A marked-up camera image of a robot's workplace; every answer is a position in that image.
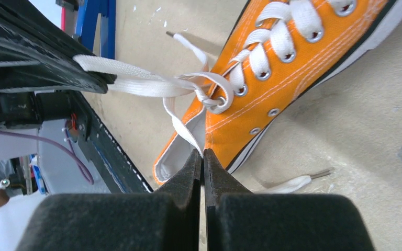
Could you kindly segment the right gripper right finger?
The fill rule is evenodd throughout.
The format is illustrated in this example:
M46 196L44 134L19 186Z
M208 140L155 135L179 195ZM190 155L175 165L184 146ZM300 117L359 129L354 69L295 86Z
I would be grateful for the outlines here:
M363 219L341 195L256 194L204 151L209 250L373 250Z

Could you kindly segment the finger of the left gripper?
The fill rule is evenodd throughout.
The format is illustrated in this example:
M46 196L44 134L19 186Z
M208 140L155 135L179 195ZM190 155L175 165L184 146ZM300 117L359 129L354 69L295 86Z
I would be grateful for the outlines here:
M85 46L29 1L0 1L0 92L76 90L104 94L116 75L87 72L74 60Z

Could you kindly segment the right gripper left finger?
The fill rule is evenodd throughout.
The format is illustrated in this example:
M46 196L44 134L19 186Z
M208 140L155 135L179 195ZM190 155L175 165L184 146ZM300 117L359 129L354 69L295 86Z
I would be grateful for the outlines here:
M202 158L152 193L63 193L35 209L17 250L198 250Z

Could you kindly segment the white shoelace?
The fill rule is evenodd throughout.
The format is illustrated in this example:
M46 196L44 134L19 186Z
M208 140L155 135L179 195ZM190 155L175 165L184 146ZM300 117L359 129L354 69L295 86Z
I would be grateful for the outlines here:
M187 109L194 99L198 99L209 108L221 109L219 101L208 97L205 80L210 80L220 87L224 86L226 80L211 72L208 67L207 55L202 49L193 45L181 34L175 33L172 37L198 57L203 64L203 68L199 72L177 77L164 77L131 64L97 56L77 55L74 60L85 71L115 74L117 79L109 86L110 90L162 98L164 108L172 119L174 133L186 135L189 143L194 143L195 138L189 134L187 129L183 128L182 124Z

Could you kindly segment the orange canvas sneaker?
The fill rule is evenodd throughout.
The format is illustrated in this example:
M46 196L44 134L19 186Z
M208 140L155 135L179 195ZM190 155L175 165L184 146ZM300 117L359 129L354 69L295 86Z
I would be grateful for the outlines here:
M154 163L163 184L191 151L211 149L233 173L283 110L376 48L402 20L402 1L248 1L205 80L215 110L194 99Z

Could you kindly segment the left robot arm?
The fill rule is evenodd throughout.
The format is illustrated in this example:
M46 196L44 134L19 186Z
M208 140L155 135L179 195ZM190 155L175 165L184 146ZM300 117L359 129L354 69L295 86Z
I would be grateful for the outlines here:
M0 129L38 129L82 109L78 91L104 94L113 74L83 70L85 46L29 1L0 1Z

